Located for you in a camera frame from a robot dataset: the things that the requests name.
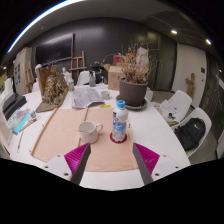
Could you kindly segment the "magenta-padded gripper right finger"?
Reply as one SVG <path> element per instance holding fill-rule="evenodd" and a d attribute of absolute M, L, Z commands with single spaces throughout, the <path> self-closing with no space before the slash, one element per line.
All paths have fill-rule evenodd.
<path fill-rule="evenodd" d="M 138 143 L 133 144 L 132 152 L 145 185 L 182 169 L 182 167 L 168 155 L 159 155 Z"/>

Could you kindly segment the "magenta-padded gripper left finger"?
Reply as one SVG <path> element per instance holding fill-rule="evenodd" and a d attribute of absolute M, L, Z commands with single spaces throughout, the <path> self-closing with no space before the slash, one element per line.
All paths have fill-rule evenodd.
<path fill-rule="evenodd" d="M 65 155 L 57 154 L 43 165 L 43 169 L 79 185 L 90 154 L 91 145 L 87 143 Z"/>

